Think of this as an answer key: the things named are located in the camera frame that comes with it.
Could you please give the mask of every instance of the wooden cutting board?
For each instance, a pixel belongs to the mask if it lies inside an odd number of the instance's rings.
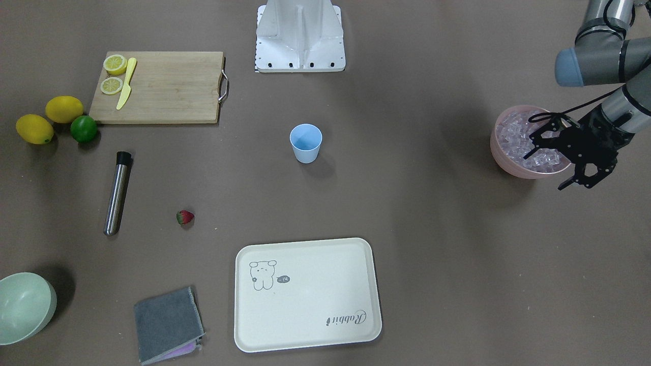
[[[122,109],[120,93],[106,95],[100,83],[110,75],[102,68],[89,115],[103,124],[217,123],[223,52],[110,51],[137,64],[131,96]],[[124,74],[118,76],[124,80]]]

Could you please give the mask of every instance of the plastic knife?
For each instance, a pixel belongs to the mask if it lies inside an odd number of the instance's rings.
[[[129,86],[129,82],[131,81],[131,77],[133,76],[133,71],[135,70],[135,64],[136,64],[136,60],[134,57],[130,58],[129,61],[126,62],[126,75],[124,76],[124,84],[122,86],[122,92],[120,93],[120,99],[118,100],[118,105],[115,107],[115,109],[117,110],[122,109],[122,106],[124,106],[126,100],[129,99],[129,95],[131,95],[131,87]]]

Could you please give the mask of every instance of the folded towel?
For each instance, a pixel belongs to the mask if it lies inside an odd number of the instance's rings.
[[[143,300],[133,312],[143,366],[199,347],[204,330],[190,287]]]

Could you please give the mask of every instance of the bowl of ice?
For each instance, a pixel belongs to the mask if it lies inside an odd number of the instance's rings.
[[[503,111],[495,121],[490,150],[497,164],[507,173],[526,179],[544,178],[567,169],[571,162],[560,152],[541,148],[528,159],[524,155],[534,146],[529,139],[534,131],[547,121],[529,123],[529,117],[547,112],[536,106],[514,106]],[[542,137],[553,137],[558,132],[546,132]]]

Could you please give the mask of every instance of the light green bowl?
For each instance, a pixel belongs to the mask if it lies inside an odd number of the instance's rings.
[[[40,332],[56,308],[57,294],[43,277],[22,272],[0,280],[0,345]]]

